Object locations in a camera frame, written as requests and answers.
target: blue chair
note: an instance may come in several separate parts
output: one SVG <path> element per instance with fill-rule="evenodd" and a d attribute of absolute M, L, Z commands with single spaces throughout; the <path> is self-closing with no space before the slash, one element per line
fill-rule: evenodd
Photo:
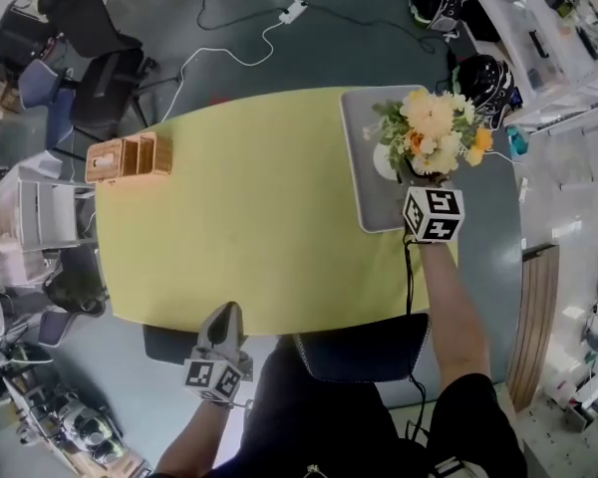
<path fill-rule="evenodd" d="M 18 81 L 20 104 L 23 109 L 47 107 L 47 132 L 45 148 L 84 161 L 77 154 L 58 148 L 58 145 L 73 135 L 75 129 L 71 121 L 71 109 L 75 100 L 75 90 L 63 87 L 64 73 L 58 74 L 41 60 L 34 60 L 24 70 Z M 91 134 L 76 129 L 95 141 L 101 141 Z"/>

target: orange flower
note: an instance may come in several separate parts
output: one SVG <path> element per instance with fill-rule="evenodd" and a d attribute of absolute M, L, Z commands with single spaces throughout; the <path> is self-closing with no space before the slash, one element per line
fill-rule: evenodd
<path fill-rule="evenodd" d="M 412 131 L 410 134 L 410 150 L 415 155 L 421 154 L 421 142 L 425 137 L 419 132 Z"/>
<path fill-rule="evenodd" d="M 491 138 L 491 130 L 479 127 L 476 130 L 476 137 L 474 139 L 474 146 L 480 150 L 488 150 L 493 145 L 493 139 Z"/>

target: wooden box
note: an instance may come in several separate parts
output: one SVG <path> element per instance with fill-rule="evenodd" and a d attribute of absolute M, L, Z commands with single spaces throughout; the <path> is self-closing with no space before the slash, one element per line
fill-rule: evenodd
<path fill-rule="evenodd" d="M 86 182 L 131 183 L 170 175 L 172 142 L 154 132 L 115 138 L 89 147 Z"/>

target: desk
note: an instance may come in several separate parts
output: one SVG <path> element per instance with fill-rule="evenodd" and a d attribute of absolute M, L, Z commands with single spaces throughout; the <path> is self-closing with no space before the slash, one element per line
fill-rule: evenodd
<path fill-rule="evenodd" d="M 96 190 L 114 313 L 196 331 L 235 300 L 249 335 L 402 315 L 402 232 L 359 227 L 339 113 L 344 90 L 248 98 L 156 126 L 173 140 L 172 176 Z M 427 305 L 419 273 L 414 309 Z"/>

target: white vase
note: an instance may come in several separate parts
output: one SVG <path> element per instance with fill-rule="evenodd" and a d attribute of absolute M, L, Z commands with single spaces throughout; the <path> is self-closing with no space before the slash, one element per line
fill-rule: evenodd
<path fill-rule="evenodd" d="M 390 162 L 388 161 L 390 148 L 382 143 L 377 143 L 375 151 L 372 154 L 372 162 L 375 164 L 376 170 L 384 179 L 397 181 L 397 173 L 392 170 Z"/>

